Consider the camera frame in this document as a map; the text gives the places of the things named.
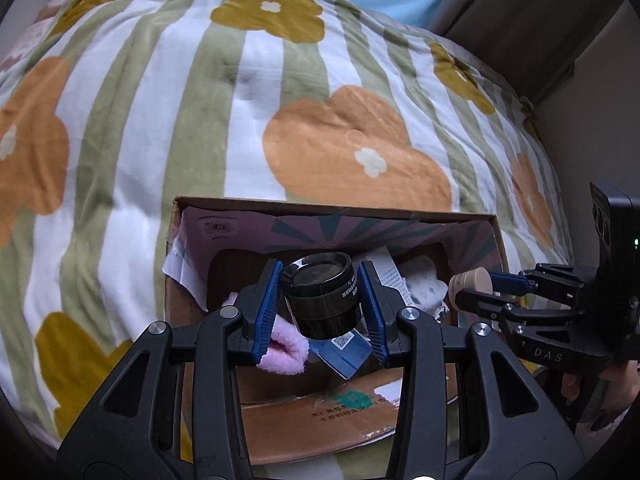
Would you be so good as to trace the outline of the person's right hand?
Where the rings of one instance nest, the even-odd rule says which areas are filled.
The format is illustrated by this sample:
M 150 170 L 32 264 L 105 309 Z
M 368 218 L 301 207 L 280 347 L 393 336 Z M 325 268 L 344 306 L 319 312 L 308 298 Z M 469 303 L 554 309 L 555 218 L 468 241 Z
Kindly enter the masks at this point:
M 634 403 L 639 393 L 639 362 L 627 361 L 609 365 L 600 378 L 606 382 L 601 408 L 605 411 L 623 411 Z M 580 379 L 565 374 L 562 380 L 562 395 L 574 401 L 580 393 Z

